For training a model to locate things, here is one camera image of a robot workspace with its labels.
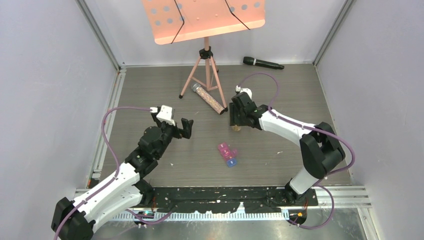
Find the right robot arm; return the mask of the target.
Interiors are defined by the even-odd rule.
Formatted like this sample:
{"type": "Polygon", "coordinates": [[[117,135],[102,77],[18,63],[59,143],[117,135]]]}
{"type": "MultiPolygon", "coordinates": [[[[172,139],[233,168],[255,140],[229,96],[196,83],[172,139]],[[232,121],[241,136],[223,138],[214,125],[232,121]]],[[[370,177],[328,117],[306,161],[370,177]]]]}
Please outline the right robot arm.
{"type": "Polygon", "coordinates": [[[328,123],[314,125],[287,117],[268,105],[256,105],[247,92],[240,91],[232,97],[229,113],[231,126],[270,132],[300,148],[303,166],[284,187],[285,198],[291,205],[299,205],[306,192],[346,157],[340,140],[328,123]]]}

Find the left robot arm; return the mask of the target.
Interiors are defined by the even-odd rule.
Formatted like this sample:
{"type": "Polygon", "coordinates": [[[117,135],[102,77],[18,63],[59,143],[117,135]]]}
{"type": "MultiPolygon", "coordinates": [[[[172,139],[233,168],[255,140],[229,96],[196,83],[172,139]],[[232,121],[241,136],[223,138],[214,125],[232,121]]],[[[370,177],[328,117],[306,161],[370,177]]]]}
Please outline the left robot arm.
{"type": "Polygon", "coordinates": [[[153,187],[144,180],[157,165],[173,139],[190,139],[193,120],[182,118],[182,128],[155,120],[156,126],[144,130],[138,146],[119,169],[84,194],[62,198],[56,204],[51,229],[61,240],[90,240],[112,217],[140,205],[148,207],[154,199],[153,187]]]}

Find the small amber pill bottle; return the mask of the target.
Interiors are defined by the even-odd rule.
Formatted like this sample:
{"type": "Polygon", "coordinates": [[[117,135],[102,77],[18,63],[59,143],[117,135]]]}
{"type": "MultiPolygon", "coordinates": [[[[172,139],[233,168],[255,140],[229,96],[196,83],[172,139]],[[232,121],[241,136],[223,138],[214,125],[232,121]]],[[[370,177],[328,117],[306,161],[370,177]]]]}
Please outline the small amber pill bottle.
{"type": "Polygon", "coordinates": [[[232,130],[233,130],[233,131],[235,131],[235,132],[239,132],[239,131],[241,130],[241,127],[240,127],[240,126],[238,126],[238,125],[234,125],[234,126],[232,126],[231,128],[232,128],[232,130]]]}

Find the pink blue weekly pill organizer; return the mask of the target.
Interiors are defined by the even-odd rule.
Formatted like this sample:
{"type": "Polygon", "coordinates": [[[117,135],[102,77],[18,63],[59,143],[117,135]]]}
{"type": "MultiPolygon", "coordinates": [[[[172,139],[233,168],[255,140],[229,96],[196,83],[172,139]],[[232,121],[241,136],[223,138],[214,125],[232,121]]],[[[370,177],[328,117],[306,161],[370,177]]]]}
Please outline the pink blue weekly pill organizer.
{"type": "Polygon", "coordinates": [[[231,149],[226,142],[219,144],[217,149],[229,168],[232,168],[237,164],[237,149],[231,149]]]}

